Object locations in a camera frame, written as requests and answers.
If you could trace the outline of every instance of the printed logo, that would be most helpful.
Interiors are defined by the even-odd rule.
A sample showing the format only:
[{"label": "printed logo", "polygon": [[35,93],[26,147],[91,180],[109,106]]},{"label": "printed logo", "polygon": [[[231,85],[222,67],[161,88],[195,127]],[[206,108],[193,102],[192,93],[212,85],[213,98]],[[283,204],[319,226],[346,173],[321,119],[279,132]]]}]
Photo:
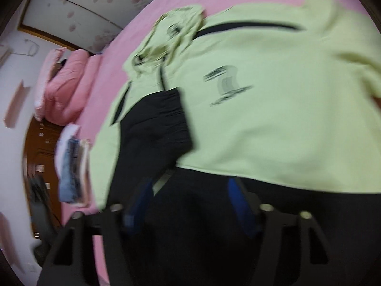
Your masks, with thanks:
[{"label": "printed logo", "polygon": [[253,87],[250,85],[240,88],[237,83],[237,73],[238,69],[235,66],[221,66],[204,76],[204,81],[206,82],[217,79],[218,91],[222,96],[217,101],[211,103],[211,106],[221,104]]},{"label": "printed logo", "polygon": [[181,31],[181,28],[177,24],[170,25],[167,29],[167,34],[169,35],[169,38],[174,38],[177,34],[179,34]]}]

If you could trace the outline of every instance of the pink bed sheet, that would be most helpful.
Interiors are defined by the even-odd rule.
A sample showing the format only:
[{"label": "pink bed sheet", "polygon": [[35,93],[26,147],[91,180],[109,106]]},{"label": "pink bed sheet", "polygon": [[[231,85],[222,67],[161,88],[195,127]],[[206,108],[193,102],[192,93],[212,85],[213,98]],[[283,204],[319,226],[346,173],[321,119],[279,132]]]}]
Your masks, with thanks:
[{"label": "pink bed sheet", "polygon": [[[205,15],[209,16],[235,4],[245,2],[280,2],[300,5],[303,1],[304,0],[154,0],[132,20],[104,52],[102,65],[99,68],[89,101],[81,116],[76,121],[76,124],[81,125],[79,137],[81,139],[88,138],[91,142],[94,142],[96,134],[100,130],[103,120],[108,113],[112,100],[115,98],[121,86],[128,80],[127,75],[122,70],[123,63],[148,34],[155,21],[162,14],[173,8],[194,3],[201,4],[205,8]],[[348,9],[366,14],[359,0],[338,1]],[[63,221],[66,222],[76,210],[79,209],[63,204]],[[96,212],[97,208],[92,204],[89,208],[81,210],[89,214]],[[105,281],[108,281],[101,237],[95,238],[95,252],[98,274]]]}]

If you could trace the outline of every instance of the pink floral wallpaper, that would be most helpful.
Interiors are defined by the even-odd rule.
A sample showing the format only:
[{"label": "pink floral wallpaper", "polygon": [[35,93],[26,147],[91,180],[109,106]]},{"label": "pink floral wallpaper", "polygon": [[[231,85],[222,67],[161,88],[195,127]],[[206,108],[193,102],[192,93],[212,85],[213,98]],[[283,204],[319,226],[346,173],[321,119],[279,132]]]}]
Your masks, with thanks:
[{"label": "pink floral wallpaper", "polygon": [[24,26],[99,53],[153,0],[31,0]]}]

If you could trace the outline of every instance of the folded clothes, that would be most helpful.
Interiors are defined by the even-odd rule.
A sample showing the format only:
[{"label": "folded clothes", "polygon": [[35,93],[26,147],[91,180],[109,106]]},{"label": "folded clothes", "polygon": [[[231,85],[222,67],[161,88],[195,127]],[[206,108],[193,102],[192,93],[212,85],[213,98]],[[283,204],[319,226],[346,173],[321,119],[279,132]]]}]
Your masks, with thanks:
[{"label": "folded clothes", "polygon": [[90,202],[90,187],[87,177],[88,170],[88,153],[90,149],[90,141],[88,139],[79,142],[78,156],[76,160],[76,171],[74,175],[80,183],[80,197],[71,205],[76,207],[86,207]]},{"label": "folded clothes", "polygon": [[61,132],[60,138],[57,141],[56,151],[54,154],[54,166],[56,168],[57,177],[61,178],[62,163],[69,140],[76,136],[81,127],[72,123],[68,124]]},{"label": "folded clothes", "polygon": [[80,140],[72,137],[62,163],[61,178],[58,185],[58,198],[61,202],[73,203],[81,197],[81,184],[76,175]]}]

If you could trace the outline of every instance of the white wall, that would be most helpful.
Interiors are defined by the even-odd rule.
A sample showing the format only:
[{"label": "white wall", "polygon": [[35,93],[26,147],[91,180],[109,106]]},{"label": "white wall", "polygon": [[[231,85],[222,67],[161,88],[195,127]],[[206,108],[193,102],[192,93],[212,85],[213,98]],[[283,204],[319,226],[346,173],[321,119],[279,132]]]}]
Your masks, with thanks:
[{"label": "white wall", "polygon": [[40,67],[47,53],[59,46],[16,30],[24,3],[0,36],[0,44],[9,45],[15,53],[27,53],[31,43],[26,43],[25,39],[29,39],[36,42],[40,48],[34,57],[11,54],[0,67],[1,118],[4,117],[20,80],[24,80],[25,87],[31,87],[14,128],[6,128],[2,122],[0,123],[0,213],[6,219],[12,240],[7,246],[11,246],[8,249],[13,250],[6,250],[7,247],[5,247],[5,253],[10,256],[8,261],[11,262],[12,269],[25,286],[33,286],[37,283],[41,268],[35,262],[31,252],[31,246],[38,241],[32,237],[30,229],[22,178],[22,153],[25,134],[33,115],[34,88]]}]

